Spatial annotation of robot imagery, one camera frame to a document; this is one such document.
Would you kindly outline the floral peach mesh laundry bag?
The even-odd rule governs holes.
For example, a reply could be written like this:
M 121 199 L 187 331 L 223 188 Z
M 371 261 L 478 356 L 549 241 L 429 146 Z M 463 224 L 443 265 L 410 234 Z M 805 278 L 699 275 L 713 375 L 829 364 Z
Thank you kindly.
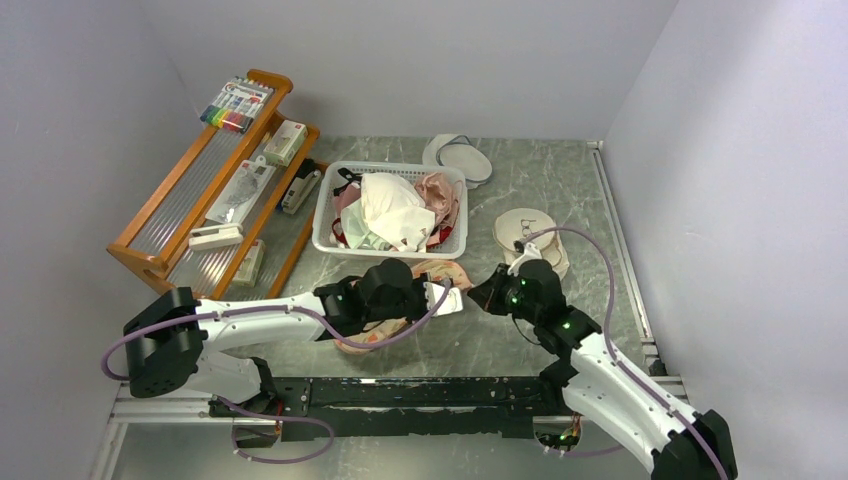
M 413 265 L 411 271 L 414 277 L 426 274 L 430 280 L 437 283 L 442 282 L 445 278 L 452 281 L 449 297 L 439 308 L 436 317 L 463 310 L 462 294 L 472 287 L 472 282 L 462 266 L 449 260 L 425 260 Z M 384 343 L 402 334 L 410 326 L 411 323 L 405 318 L 370 322 L 365 325 L 361 333 L 347 336 L 346 339 L 357 344 Z

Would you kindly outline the white plastic laundry basket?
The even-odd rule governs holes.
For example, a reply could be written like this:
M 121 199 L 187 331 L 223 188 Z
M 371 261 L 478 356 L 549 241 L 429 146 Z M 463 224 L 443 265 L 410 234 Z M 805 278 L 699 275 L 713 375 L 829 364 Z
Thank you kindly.
M 333 191 L 346 184 L 346 178 L 342 175 L 343 169 L 352 174 L 379 172 L 394 174 L 410 183 L 414 183 L 425 174 L 443 173 L 459 193 L 458 215 L 453 230 L 442 243 L 434 247 L 427 247 L 425 251 L 398 251 L 393 247 L 385 250 L 351 249 L 340 246 L 337 243 L 332 226 L 338 218 L 333 205 Z M 337 161 L 327 166 L 324 171 L 312 221 L 311 241 L 318 251 L 339 258 L 398 258 L 410 261 L 456 260 L 466 251 L 469 234 L 468 210 L 466 177 L 456 168 L 406 163 Z

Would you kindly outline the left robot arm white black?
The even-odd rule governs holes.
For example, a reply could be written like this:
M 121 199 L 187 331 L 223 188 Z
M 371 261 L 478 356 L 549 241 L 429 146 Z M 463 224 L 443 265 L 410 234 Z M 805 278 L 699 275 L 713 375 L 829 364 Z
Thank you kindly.
M 116 344 L 126 352 L 128 371 L 121 378 L 136 398 L 187 388 L 261 416 L 277 400 L 270 369 L 261 359 L 238 359 L 228 350 L 280 340 L 345 342 L 372 323 L 428 321 L 448 290 L 397 259 L 284 298 L 215 301 L 175 287 L 125 324 Z

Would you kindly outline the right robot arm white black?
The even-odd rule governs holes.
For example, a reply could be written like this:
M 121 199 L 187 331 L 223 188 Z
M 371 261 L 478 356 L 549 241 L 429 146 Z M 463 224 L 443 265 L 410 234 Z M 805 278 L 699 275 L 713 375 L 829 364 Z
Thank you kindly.
M 504 264 L 469 290 L 491 315 L 525 320 L 540 345 L 557 356 L 541 373 L 542 406 L 581 414 L 631 453 L 653 479 L 735 479 L 729 425 L 714 410 L 681 401 L 605 339 L 601 326 L 570 305 L 548 262 L 530 260 L 512 273 Z

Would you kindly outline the white cream bra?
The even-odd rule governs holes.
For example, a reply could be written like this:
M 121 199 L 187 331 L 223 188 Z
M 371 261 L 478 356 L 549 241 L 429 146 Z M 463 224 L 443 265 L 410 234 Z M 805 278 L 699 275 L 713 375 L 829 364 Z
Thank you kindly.
M 424 252 L 435 227 L 435 213 L 413 185 L 391 173 L 367 173 L 361 181 L 361 206 L 371 232 L 399 252 Z

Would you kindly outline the pink satin bra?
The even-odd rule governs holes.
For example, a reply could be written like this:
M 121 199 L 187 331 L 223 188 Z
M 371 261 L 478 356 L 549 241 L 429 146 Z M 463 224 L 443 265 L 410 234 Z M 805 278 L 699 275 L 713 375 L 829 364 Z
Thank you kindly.
M 445 173 L 434 172 L 419 177 L 414 189 L 425 208 L 435 214 L 435 227 L 453 228 L 459 214 L 462 182 L 452 181 Z

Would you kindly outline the white bag blue trim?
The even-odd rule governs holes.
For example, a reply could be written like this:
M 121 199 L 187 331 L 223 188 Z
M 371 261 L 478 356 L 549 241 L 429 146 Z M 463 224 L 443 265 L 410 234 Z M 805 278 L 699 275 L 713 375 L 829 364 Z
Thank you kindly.
M 436 135 L 425 146 L 422 163 L 461 171 L 469 189 L 487 184 L 493 176 L 493 166 L 489 158 L 463 134 Z

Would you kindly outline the light green garment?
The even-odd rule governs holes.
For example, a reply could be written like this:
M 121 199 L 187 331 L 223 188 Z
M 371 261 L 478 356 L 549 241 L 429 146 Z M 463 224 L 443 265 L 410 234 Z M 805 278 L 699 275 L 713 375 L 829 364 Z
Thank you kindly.
M 341 211 L 340 223 L 346 244 L 350 249 L 386 251 L 391 247 L 367 225 L 360 200 Z

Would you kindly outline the black stapler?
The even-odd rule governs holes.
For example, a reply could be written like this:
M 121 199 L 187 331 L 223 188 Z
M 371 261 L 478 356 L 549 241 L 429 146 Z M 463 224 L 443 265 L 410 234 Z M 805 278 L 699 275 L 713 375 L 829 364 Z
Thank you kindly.
M 321 182 L 322 171 L 311 158 L 306 158 L 300 165 L 295 177 L 276 205 L 276 208 L 286 214 L 295 214 Z

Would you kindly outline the small white packet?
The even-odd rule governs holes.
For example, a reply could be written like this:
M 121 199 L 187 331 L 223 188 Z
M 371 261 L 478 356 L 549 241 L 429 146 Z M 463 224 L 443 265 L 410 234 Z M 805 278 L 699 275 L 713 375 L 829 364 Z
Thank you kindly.
M 265 253 L 265 242 L 256 239 L 252 242 L 247 254 L 232 279 L 235 286 L 252 288 L 256 285 Z

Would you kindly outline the clear plastic packet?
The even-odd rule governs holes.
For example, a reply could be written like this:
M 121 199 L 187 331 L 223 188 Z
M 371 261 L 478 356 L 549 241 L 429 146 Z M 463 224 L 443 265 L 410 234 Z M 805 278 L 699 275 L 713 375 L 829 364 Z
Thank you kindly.
M 243 225 L 276 170 L 276 166 L 269 164 L 262 155 L 256 160 L 243 160 L 210 206 L 205 219 L 216 224 Z

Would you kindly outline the white green small box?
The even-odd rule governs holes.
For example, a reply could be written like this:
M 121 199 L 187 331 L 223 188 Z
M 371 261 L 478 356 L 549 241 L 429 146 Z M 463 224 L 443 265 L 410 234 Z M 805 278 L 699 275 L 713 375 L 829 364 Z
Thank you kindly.
M 288 167 L 308 135 L 308 127 L 299 122 L 284 120 L 266 143 L 262 156 L 268 165 Z

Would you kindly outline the white clip tool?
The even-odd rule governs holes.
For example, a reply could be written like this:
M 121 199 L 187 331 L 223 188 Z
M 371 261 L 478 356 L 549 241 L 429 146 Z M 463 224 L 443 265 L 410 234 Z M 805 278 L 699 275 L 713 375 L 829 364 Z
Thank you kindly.
M 205 251 L 238 245 L 242 241 L 242 226 L 228 223 L 193 229 L 188 238 L 188 247 L 192 251 Z

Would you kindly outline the coloured marker pen pack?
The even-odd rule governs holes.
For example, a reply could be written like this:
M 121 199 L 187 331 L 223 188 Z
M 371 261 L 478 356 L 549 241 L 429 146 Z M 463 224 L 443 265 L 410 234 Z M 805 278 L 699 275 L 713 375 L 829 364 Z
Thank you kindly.
M 244 134 L 274 92 L 273 87 L 257 80 L 235 76 L 225 83 L 199 119 L 209 126 Z

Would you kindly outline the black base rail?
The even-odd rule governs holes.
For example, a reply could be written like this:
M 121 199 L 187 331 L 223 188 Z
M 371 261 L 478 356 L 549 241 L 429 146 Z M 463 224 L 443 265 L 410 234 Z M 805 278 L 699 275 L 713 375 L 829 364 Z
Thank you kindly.
M 338 437 L 499 434 L 532 439 L 545 423 L 573 417 L 538 376 L 277 377 L 276 397 L 246 410 L 282 415 L 283 442 Z

